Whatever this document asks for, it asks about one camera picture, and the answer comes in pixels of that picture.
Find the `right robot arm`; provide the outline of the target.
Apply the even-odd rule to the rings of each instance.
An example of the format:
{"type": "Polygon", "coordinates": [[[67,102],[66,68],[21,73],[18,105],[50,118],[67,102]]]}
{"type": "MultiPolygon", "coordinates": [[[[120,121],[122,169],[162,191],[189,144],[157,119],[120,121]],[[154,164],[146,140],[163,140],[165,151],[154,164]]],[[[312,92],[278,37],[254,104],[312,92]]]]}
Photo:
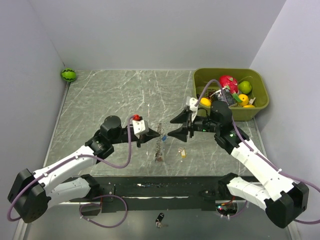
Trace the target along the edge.
{"type": "Polygon", "coordinates": [[[232,111],[224,101],[211,103],[209,116],[198,116],[197,100],[190,98],[183,111],[170,120],[181,127],[168,133],[186,142],[195,132],[214,133],[214,140],[229,155],[242,163],[258,180],[250,183],[229,173],[220,180],[218,193],[223,199],[240,197],[263,209],[271,222],[286,228],[307,208],[309,188],[284,176],[259,151],[253,141],[236,126],[232,111]]]}

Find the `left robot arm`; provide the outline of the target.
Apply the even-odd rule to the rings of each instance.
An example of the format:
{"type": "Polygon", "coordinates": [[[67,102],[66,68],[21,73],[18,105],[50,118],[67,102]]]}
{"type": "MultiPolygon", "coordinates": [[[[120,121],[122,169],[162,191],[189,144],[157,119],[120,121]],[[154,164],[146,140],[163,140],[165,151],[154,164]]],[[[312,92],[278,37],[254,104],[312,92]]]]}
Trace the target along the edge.
{"type": "Polygon", "coordinates": [[[78,198],[95,200],[99,195],[99,184],[92,176],[87,174],[71,182],[67,179],[98,163],[116,169],[126,168],[131,161],[133,142],[141,147],[159,136],[137,114],[129,117],[126,127],[122,127],[118,116],[106,117],[94,136],[69,156],[42,169],[30,171],[26,168],[17,174],[7,197],[10,202],[7,220],[15,222],[22,219],[25,223],[31,223],[61,202],[78,198]],[[122,143],[128,144],[127,161],[122,165],[108,162],[114,145],[122,143]]]}

